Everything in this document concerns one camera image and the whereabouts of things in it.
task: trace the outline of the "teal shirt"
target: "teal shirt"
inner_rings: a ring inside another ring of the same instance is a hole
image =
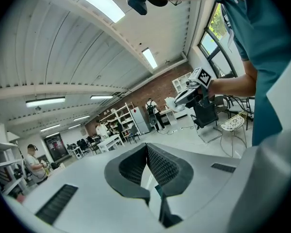
[[[217,2],[222,3],[226,9],[241,58],[250,60],[258,71],[252,135],[252,145],[256,146],[282,130],[266,93],[291,60],[291,33],[271,0]]]

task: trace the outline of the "white table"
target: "white table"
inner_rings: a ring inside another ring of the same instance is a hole
[[[109,138],[104,139],[104,141],[100,142],[97,146],[99,147],[99,150],[101,152],[106,152],[109,151],[109,148],[112,146],[116,146],[117,148],[117,143],[120,142],[122,146],[125,146],[120,135],[115,134],[113,136],[110,136]]]
[[[75,149],[73,150],[70,150],[70,151],[73,151],[74,155],[77,156],[77,150],[79,150],[79,152],[84,156],[84,153],[82,152],[82,150],[80,149],[80,147],[76,147]]]
[[[178,123],[174,111],[172,109],[163,110],[161,111],[160,115],[161,116],[166,115],[170,125],[176,125]]]

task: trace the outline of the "ceiling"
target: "ceiling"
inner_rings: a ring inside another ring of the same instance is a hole
[[[126,0],[113,1],[126,14],[117,23],[85,0],[15,2],[0,24],[0,122],[8,130],[25,136],[58,123],[55,132],[67,129],[120,99],[107,104],[91,95],[120,94],[155,74],[142,50],[151,49],[161,70],[190,44],[196,3],[148,4],[141,16]],[[40,111],[26,107],[61,96],[64,103]]]

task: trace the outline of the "shelving unit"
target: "shelving unit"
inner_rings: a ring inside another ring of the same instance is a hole
[[[9,182],[7,185],[5,185],[2,193],[4,195],[8,195],[22,180],[23,180],[23,178],[20,178],[18,180],[13,180],[13,181]]]
[[[188,78],[190,77],[192,73],[189,72],[175,80],[172,81],[174,88],[176,89],[176,91],[178,92],[178,94],[180,92],[182,92],[184,89],[186,89],[186,82],[188,80]]]
[[[127,124],[128,123],[133,123],[137,130],[138,130],[138,133],[140,133],[139,129],[138,129],[138,126],[135,122],[135,120],[133,119],[132,117],[132,114],[130,112],[130,110],[134,109],[134,105],[132,103],[125,103],[125,105],[121,108],[119,108],[118,110],[116,110],[115,112],[111,113],[110,115],[106,116],[105,118],[103,118],[101,121],[104,123],[104,122],[120,122],[123,127],[127,127]],[[115,128],[117,125],[116,124],[113,124],[111,126],[111,128]]]
[[[20,189],[22,191],[24,191],[26,189],[26,183],[23,182],[21,183],[21,181],[24,181],[23,178],[20,179],[15,179],[15,177],[13,176],[14,172],[13,169],[10,167],[11,164],[14,163],[19,163],[22,161],[22,159],[16,159],[15,155],[12,153],[10,153],[8,150],[15,150],[15,148],[18,148],[18,146],[16,144],[12,144],[12,143],[0,143],[0,168],[5,168],[5,170],[7,170],[7,172],[9,173],[10,176],[10,182],[7,183],[4,186],[4,190],[2,191],[3,194],[8,195],[17,185],[19,185]],[[5,184],[7,182],[7,180],[2,180],[0,179],[0,181]]]
[[[0,162],[0,167],[6,167],[6,166],[9,166],[13,163],[16,163],[16,162],[21,162],[22,159],[18,159],[18,160],[13,160],[13,161],[6,161],[6,162]]]
[[[13,143],[0,143],[0,151],[5,151],[12,147],[17,147],[17,145]]]

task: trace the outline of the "man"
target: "man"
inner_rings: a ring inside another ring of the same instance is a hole
[[[163,121],[162,121],[162,118],[161,118],[160,112],[159,112],[159,110],[157,109],[157,103],[154,102],[152,99],[148,99],[148,101],[147,101],[146,104],[145,104],[145,108],[146,108],[146,110],[148,109],[149,106],[153,106],[153,107],[154,107],[154,115],[155,115],[155,117],[156,117],[156,119],[157,119],[156,124],[155,124],[156,131],[157,131],[157,132],[160,132],[160,128],[159,128],[157,122],[160,122],[160,125],[161,125],[161,127],[163,128],[163,130],[164,130],[164,129],[165,129],[165,126],[164,126],[164,124],[163,124]]]
[[[44,170],[43,165],[35,158],[35,147],[32,144],[27,146],[27,156],[25,158],[26,167],[32,174],[32,180],[40,185],[48,179],[48,175]]]
[[[96,133],[100,135],[101,140],[103,141],[105,138],[109,137],[108,129],[99,120],[97,120],[96,123],[98,123],[98,126],[96,127]]]
[[[252,145],[282,130],[267,92],[291,60],[291,34],[271,0],[216,0],[226,10],[245,75],[213,80],[210,95],[255,95]]]

